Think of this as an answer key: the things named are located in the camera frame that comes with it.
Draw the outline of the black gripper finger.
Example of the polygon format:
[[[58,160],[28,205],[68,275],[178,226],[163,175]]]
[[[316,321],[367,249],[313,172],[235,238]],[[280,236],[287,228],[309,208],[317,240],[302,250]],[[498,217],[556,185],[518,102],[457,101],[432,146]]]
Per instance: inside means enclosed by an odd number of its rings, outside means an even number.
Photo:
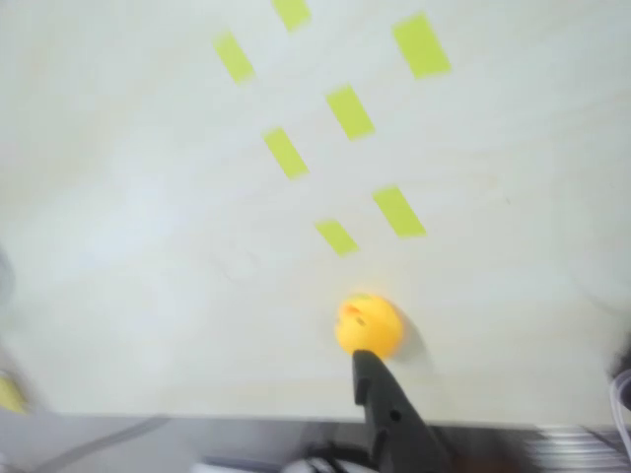
[[[352,355],[355,404],[364,408],[370,456],[380,472],[452,472],[447,452],[373,352]]]

